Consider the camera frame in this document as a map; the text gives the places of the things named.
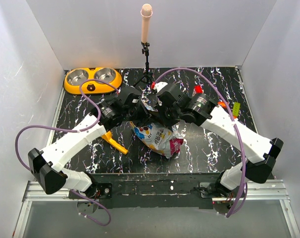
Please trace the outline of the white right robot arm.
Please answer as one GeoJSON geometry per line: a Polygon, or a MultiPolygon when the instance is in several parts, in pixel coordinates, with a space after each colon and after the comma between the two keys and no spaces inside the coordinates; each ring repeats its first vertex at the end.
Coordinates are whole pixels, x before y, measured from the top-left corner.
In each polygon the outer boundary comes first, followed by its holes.
{"type": "Polygon", "coordinates": [[[232,121],[230,114],[204,93],[189,97],[181,92],[161,91],[158,101],[150,108],[151,119],[165,127],[172,127],[180,120],[205,128],[241,151],[246,163],[225,170],[214,184],[221,197],[248,181],[265,183],[283,147],[279,138],[268,139],[241,124],[232,121]]]}

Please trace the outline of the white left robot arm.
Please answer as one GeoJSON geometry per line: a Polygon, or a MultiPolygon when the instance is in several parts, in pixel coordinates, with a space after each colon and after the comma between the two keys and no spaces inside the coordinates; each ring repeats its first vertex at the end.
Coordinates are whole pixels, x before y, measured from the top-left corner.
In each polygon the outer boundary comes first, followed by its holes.
{"type": "Polygon", "coordinates": [[[116,97],[94,106],[72,132],[42,150],[34,148],[28,153],[31,173],[46,194],[67,188],[81,192],[85,198],[96,195],[97,186],[90,175],[65,169],[65,165],[93,140],[124,121],[136,119],[144,109],[141,96],[134,87],[121,88],[116,97]]]}

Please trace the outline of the white cartoon pet food bag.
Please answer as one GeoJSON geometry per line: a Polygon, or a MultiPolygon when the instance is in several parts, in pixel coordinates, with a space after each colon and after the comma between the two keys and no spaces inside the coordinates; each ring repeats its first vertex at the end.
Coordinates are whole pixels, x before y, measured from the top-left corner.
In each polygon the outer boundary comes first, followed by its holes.
{"type": "Polygon", "coordinates": [[[133,100],[130,126],[135,135],[153,152],[166,158],[180,151],[184,139],[174,126],[166,126],[158,110],[142,99],[133,100]]]}

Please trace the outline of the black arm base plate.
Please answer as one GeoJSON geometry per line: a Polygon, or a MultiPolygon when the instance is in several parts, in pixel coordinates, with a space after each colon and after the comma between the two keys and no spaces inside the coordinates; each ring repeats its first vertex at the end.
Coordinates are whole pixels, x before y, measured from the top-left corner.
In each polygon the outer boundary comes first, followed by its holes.
{"type": "Polygon", "coordinates": [[[220,173],[91,174],[94,189],[89,198],[108,209],[198,207],[212,209],[213,198],[231,201],[238,189],[220,184],[220,173]]]}

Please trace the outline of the yellow plastic food scoop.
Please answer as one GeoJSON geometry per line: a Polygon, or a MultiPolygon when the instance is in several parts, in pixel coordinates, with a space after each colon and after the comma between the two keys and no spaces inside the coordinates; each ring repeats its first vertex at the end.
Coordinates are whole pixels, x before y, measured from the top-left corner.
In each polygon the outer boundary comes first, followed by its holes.
{"type": "Polygon", "coordinates": [[[102,137],[103,140],[105,140],[107,143],[109,143],[111,146],[113,146],[115,149],[117,149],[122,154],[124,154],[124,155],[128,154],[128,150],[112,138],[112,132],[111,131],[108,131],[107,133],[105,133],[101,137],[102,137]]]}

